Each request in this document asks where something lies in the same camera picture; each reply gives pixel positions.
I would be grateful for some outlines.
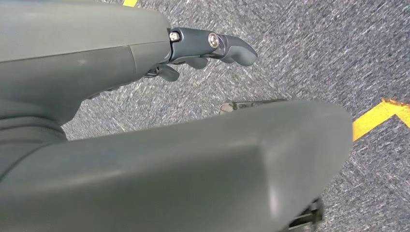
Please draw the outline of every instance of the screw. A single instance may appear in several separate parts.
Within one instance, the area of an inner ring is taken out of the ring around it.
[[[181,37],[179,36],[178,32],[174,31],[174,32],[169,33],[169,39],[172,42],[177,42],[181,39]]]
[[[208,36],[209,45],[213,48],[217,48],[219,46],[219,38],[218,35],[211,32]]]

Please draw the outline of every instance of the yellow floor marking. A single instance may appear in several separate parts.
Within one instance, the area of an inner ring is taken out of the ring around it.
[[[125,0],[122,4],[123,6],[134,7],[137,4],[138,0]]]
[[[410,104],[382,99],[381,103],[353,122],[353,141],[356,141],[393,115],[400,118],[410,128]]]

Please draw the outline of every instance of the metal bolt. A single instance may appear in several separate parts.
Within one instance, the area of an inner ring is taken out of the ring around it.
[[[211,32],[208,36],[209,45],[213,48],[217,48],[219,46],[219,38],[218,35]]]
[[[177,42],[181,39],[181,37],[179,36],[178,32],[174,31],[174,32],[169,33],[169,39],[172,42]]]

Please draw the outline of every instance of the yellow arrow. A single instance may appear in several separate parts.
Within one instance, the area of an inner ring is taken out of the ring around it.
[[[381,103],[353,122],[353,141],[356,141],[393,115],[400,118],[410,128],[410,104],[382,99]]]
[[[122,4],[123,6],[134,7],[137,4],[138,0],[125,0]]]

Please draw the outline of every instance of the gray carpet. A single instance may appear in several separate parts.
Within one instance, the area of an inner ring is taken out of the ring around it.
[[[173,26],[237,35],[259,53],[249,68],[178,67],[174,83],[145,79],[83,102],[70,139],[213,116],[227,100],[340,104],[356,119],[381,98],[410,102],[410,3],[314,0],[140,0]],[[324,191],[319,231],[410,231],[410,129],[393,117],[354,143]]]

